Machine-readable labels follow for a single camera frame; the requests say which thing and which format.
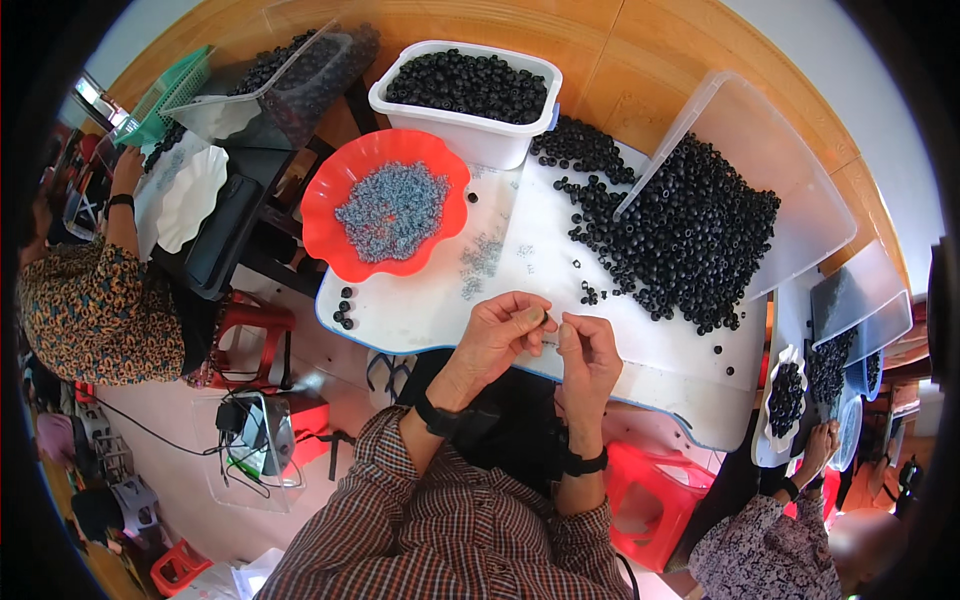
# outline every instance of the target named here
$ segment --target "floral print shirt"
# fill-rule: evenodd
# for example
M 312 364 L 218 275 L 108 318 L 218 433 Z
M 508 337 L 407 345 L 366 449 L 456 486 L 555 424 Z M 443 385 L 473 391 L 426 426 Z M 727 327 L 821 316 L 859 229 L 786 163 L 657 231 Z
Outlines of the floral print shirt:
M 709 530 L 690 554 L 690 575 L 710 600 L 837 600 L 840 579 L 827 547 L 824 499 L 797 499 L 797 518 L 756 495 Z
M 16 297 L 30 347 L 61 379 L 126 385 L 180 376 L 183 340 L 169 284 L 103 236 L 56 246 L 28 264 Z

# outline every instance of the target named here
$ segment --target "green plastic basket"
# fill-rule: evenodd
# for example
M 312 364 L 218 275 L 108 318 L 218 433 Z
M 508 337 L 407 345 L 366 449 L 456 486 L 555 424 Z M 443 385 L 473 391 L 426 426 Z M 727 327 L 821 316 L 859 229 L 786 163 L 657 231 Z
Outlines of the green plastic basket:
M 160 111 L 181 107 L 197 95 L 210 78 L 208 57 L 212 52 L 210 46 L 204 46 L 167 69 L 120 125 L 114 144 L 139 147 L 162 140 L 174 120 L 160 115 Z

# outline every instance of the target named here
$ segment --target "power adapter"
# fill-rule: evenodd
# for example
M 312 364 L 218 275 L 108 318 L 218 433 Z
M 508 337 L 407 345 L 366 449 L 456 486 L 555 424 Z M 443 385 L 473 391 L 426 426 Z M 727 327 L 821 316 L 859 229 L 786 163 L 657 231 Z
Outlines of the power adapter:
M 217 408 L 217 429 L 226 433 L 239 434 L 243 429 L 245 413 L 235 402 L 225 402 Z

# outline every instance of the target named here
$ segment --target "red plastic bowl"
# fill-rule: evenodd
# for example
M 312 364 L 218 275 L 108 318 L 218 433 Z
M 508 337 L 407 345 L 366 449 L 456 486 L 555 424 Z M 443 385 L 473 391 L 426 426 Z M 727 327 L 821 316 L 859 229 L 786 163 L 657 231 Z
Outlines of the red plastic bowl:
M 349 200 L 356 182 L 390 161 L 407 165 L 421 161 L 432 176 L 446 175 L 450 189 L 444 200 L 440 228 L 423 240 L 414 255 L 406 260 L 363 262 L 347 239 L 344 226 L 333 216 L 333 209 Z M 466 164 L 436 135 L 414 130 L 367 133 L 333 153 L 307 185 L 300 204 L 303 245 L 311 256 L 325 260 L 337 277 L 351 283 L 359 283 L 374 273 L 412 275 L 426 266 L 438 242 L 464 229 L 467 224 L 464 192 L 469 182 Z

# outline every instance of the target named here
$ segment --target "patterned top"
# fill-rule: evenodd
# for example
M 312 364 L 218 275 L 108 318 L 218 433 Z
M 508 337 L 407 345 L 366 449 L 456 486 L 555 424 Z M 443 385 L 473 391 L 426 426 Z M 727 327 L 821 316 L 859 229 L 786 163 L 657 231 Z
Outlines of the patterned top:
M 840 579 L 827 548 L 824 499 L 797 499 L 797 518 L 756 495 L 710 529 L 690 554 L 690 575 L 710 600 L 836 600 Z
M 422 479 L 393 406 L 364 427 L 355 463 L 257 598 L 628 598 L 609 502 L 558 516 L 499 468 L 444 443 Z
M 36 357 L 68 381 L 126 385 L 179 377 L 180 321 L 169 284 L 150 271 L 99 235 L 84 246 L 56 246 L 24 267 L 16 296 Z

